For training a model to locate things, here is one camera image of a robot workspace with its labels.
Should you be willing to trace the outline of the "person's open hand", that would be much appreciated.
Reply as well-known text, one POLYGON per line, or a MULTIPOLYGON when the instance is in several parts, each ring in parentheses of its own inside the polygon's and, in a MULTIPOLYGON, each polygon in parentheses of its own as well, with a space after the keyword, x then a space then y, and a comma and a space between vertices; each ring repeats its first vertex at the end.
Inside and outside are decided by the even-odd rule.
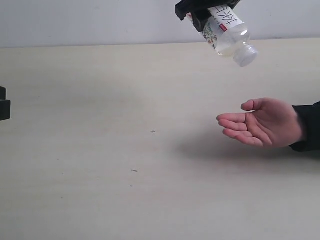
POLYGON ((243 112, 217 116, 223 134, 242 144, 261 148, 284 148, 306 140, 306 127, 290 104, 273 99, 250 99, 243 112))

